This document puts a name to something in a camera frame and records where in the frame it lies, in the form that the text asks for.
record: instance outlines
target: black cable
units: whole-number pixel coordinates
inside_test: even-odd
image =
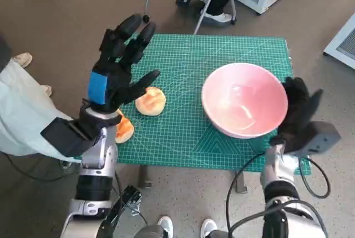
[[[326,238],[328,238],[328,232],[326,230],[326,227],[324,225],[324,222],[321,218],[321,216],[319,215],[318,211],[311,205],[309,204],[308,202],[305,202],[305,201],[302,201],[302,200],[291,200],[291,201],[288,201],[288,202],[285,202],[281,205],[278,205],[278,206],[275,206],[273,208],[270,208],[270,209],[267,209],[265,211],[262,211],[262,212],[259,212],[259,213],[256,213],[256,214],[253,214],[251,216],[248,216],[240,221],[238,221],[237,223],[235,223],[232,227],[230,226],[230,219],[229,219],[229,199],[230,199],[230,195],[231,195],[231,192],[232,192],[232,188],[233,188],[233,185],[234,183],[237,181],[238,177],[240,176],[240,174],[246,169],[246,167],[252,163],[255,159],[257,159],[259,156],[263,155],[265,153],[260,153],[256,156],[254,156],[253,158],[251,158],[239,171],[238,173],[235,175],[232,183],[231,183],[231,186],[228,190],[228,194],[227,194],[227,200],[226,200],[226,218],[227,218],[227,228],[228,228],[228,237],[229,238],[232,238],[232,234],[233,232],[239,227],[241,226],[242,224],[248,222],[248,221],[251,221],[251,220],[254,220],[258,217],[262,217],[262,216],[266,216],[270,213],[274,213],[276,211],[279,211],[281,209],[283,209],[284,207],[286,207],[287,205],[289,204],[295,204],[295,203],[298,203],[298,204],[302,204],[304,206],[307,206],[308,208],[310,208],[313,213],[316,215],[317,217],[317,220],[326,236]],[[302,173],[302,168],[301,168],[301,159],[299,159],[299,167],[300,167],[300,174],[301,174],[301,177],[302,177],[302,180],[307,188],[307,190],[315,197],[317,198],[326,198],[329,196],[330,194],[330,191],[331,191],[331,186],[330,186],[330,182],[329,182],[329,179],[328,179],[328,176],[326,175],[326,173],[324,172],[324,170],[313,160],[309,159],[309,158],[305,158],[306,160],[310,161],[311,163],[313,163],[319,170],[320,172],[322,173],[322,175],[324,176],[326,182],[327,182],[327,193],[325,195],[317,195],[315,194],[312,189],[310,188],[310,186],[308,185],[307,181],[306,181],[306,178],[304,177],[303,173]]]
[[[306,180],[305,175],[303,174],[303,171],[302,171],[302,168],[301,168],[301,159],[305,159],[305,160],[311,162],[322,173],[322,175],[323,175],[323,177],[324,177],[324,179],[326,181],[326,184],[327,184],[327,192],[324,195],[318,195],[311,189],[310,185],[308,184],[308,182]],[[310,158],[299,158],[298,159],[298,163],[299,163],[298,166],[300,167],[300,175],[301,175],[302,181],[305,184],[305,187],[308,190],[308,192],[310,192],[310,194],[312,196],[314,196],[315,198],[319,198],[319,199],[327,198],[331,194],[331,183],[329,182],[329,178],[328,178],[327,174],[325,173],[325,171],[314,160],[312,160]]]
[[[116,189],[114,186],[112,186],[112,189],[113,189],[113,191],[115,192],[115,194],[118,196],[117,189]]]
[[[113,191],[118,195],[118,191],[116,190],[115,187],[112,187]],[[144,220],[145,224],[148,226],[148,222],[145,219],[145,217],[143,216],[143,214],[141,212],[139,212],[138,210],[135,210],[133,207],[126,205],[126,207],[128,207],[130,210],[133,210],[134,212],[136,212],[137,214],[139,214],[139,216],[141,216],[141,218]]]
[[[146,226],[148,226],[148,222],[145,219],[145,217],[143,216],[143,214],[141,212],[139,212],[138,210],[134,209],[133,207],[130,207],[129,205],[126,205],[126,207],[128,207],[130,210],[138,213],[138,215],[144,220],[144,223],[146,224]]]
[[[231,230],[228,232],[228,236],[229,237],[232,237],[232,233],[235,231],[236,228],[238,228],[239,226],[241,226],[242,224],[248,222],[248,221],[251,221],[251,220],[254,220],[258,217],[263,217],[263,216],[266,216],[268,214],[271,214],[271,213],[274,213],[274,212],[277,212],[281,209],[283,209],[284,207],[290,205],[290,204],[302,204],[304,206],[307,206],[309,209],[311,209],[313,211],[313,213],[316,215],[317,217],[317,220],[324,232],[324,235],[326,236],[326,238],[328,238],[328,232],[327,232],[327,229],[326,229],[326,226],[324,225],[324,222],[321,218],[321,216],[319,215],[318,211],[308,202],[305,202],[305,201],[302,201],[302,200],[291,200],[291,201],[288,201],[288,202],[285,202],[281,205],[277,205],[275,207],[272,207],[270,209],[267,209],[265,211],[262,211],[262,212],[259,212],[259,213],[255,213],[251,216],[248,216],[248,217],[245,217],[244,219],[238,221],[236,224],[234,224],[231,228]]]
[[[227,194],[227,200],[226,200],[226,219],[227,219],[227,228],[228,228],[228,232],[231,229],[231,224],[230,224],[230,220],[229,220],[229,199],[231,197],[231,193],[232,193],[232,189],[233,189],[233,185],[235,184],[235,182],[237,182],[238,177],[240,176],[240,174],[246,169],[246,167],[249,166],[250,163],[252,163],[255,159],[257,159],[259,156],[263,156],[265,155],[265,152],[263,153],[259,153],[256,156],[252,157],[246,164],[244,164],[244,166],[238,171],[238,173],[235,175],[231,186],[229,187],[228,190],[228,194]]]
[[[119,208],[118,208],[117,217],[116,217],[115,222],[113,223],[113,226],[112,226],[113,230],[115,230],[117,227],[118,221],[119,221],[121,214],[122,214],[122,207],[123,207],[122,184],[121,184],[121,180],[120,180],[116,170],[115,170],[115,178],[116,178],[116,182],[117,182],[117,186],[118,186],[118,193],[120,196],[120,200],[119,200]]]
[[[40,181],[40,182],[42,182],[42,183],[53,183],[53,182],[55,182],[55,181],[59,181],[59,180],[65,178],[65,177],[68,177],[68,176],[71,176],[71,175],[73,175],[73,174],[76,174],[76,173],[69,173],[69,174],[65,174],[65,175],[62,175],[62,176],[60,176],[60,177],[56,177],[56,178],[52,178],[52,179],[45,179],[45,178],[35,177],[35,176],[33,176],[33,175],[31,175],[31,174],[29,174],[29,173],[27,173],[27,172],[21,170],[18,166],[16,166],[16,164],[13,162],[13,160],[10,158],[10,156],[9,156],[8,154],[6,154],[6,153],[4,153],[4,152],[1,152],[1,153],[2,153],[2,154],[5,156],[5,158],[9,161],[9,163],[11,164],[11,166],[12,166],[15,170],[17,170],[19,173],[21,173],[22,175],[24,175],[24,176],[26,176],[26,177],[28,177],[28,178],[30,178],[30,179],[32,179],[32,180]]]

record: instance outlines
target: silver robotic arm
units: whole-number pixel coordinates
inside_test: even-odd
[[[41,132],[63,155],[82,156],[75,198],[61,238],[111,238],[126,204],[141,198],[137,189],[128,186],[123,194],[119,189],[120,199],[114,205],[110,201],[118,158],[116,125],[121,121],[116,110],[144,95],[160,73],[154,70],[138,82],[131,82],[131,66],[142,58],[155,32],[155,24],[150,22],[132,37],[141,21],[141,16],[135,14],[115,30],[106,30],[79,119],[56,118]]]
[[[266,164],[260,176],[265,195],[265,210],[300,199],[293,183],[298,157],[285,155],[284,149],[284,144],[275,145],[266,153]],[[325,238],[326,234],[313,211],[302,204],[294,203],[265,216],[263,237]]]
[[[118,150],[116,127],[102,128],[98,142],[82,156],[75,198],[70,203],[60,238],[110,237],[110,192]]]
[[[301,201],[294,174],[301,168],[300,159],[309,160],[310,155],[329,150],[341,137],[331,123],[310,121],[320,104],[321,90],[310,96],[300,78],[287,78],[283,86],[289,108],[277,136],[270,140],[260,183],[264,190],[265,211],[280,205],[285,207],[265,215],[263,237],[328,237],[318,212]]]

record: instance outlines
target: white shoe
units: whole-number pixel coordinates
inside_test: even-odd
[[[211,219],[206,219],[204,223],[202,223],[200,237],[206,238],[208,234],[210,234],[215,230],[218,230],[217,224]]]
[[[52,95],[52,87],[49,85],[42,84],[40,87],[42,87],[43,91],[50,97]]]
[[[219,15],[212,15],[209,13],[205,13],[203,22],[204,23],[210,23],[210,24],[214,24],[217,26],[224,26],[227,24],[230,24],[232,21],[232,15],[228,14],[228,13],[221,13]]]
[[[173,221],[168,216],[161,217],[158,220],[158,225],[163,227],[163,229],[169,234],[169,238],[173,238]]]
[[[29,54],[28,52],[13,57],[13,60],[18,64],[20,64],[22,68],[26,68],[27,66],[29,66],[32,59],[33,59],[32,55]]]

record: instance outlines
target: bun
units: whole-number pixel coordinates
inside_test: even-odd
[[[116,131],[116,143],[117,144],[122,144],[126,141],[128,141],[133,133],[134,133],[134,126],[130,122],[129,119],[127,119],[123,113],[118,109],[117,112],[122,116],[121,122],[116,125],[117,131]]]
[[[164,110],[165,103],[163,91],[156,87],[148,87],[146,94],[135,101],[135,106],[143,115],[157,116]]]

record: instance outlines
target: green cutting mat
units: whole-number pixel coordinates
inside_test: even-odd
[[[159,69],[153,86],[165,93],[166,107],[157,117],[141,115],[134,102],[121,107],[135,133],[127,143],[118,145],[118,162],[235,170],[265,151],[271,134],[249,140],[228,137],[211,125],[202,108],[201,88],[207,76],[233,62],[257,64],[279,80],[292,76],[284,39],[154,35],[133,75],[137,81]],[[247,170],[261,171],[264,163],[259,158]],[[310,172],[308,165],[304,171]]]

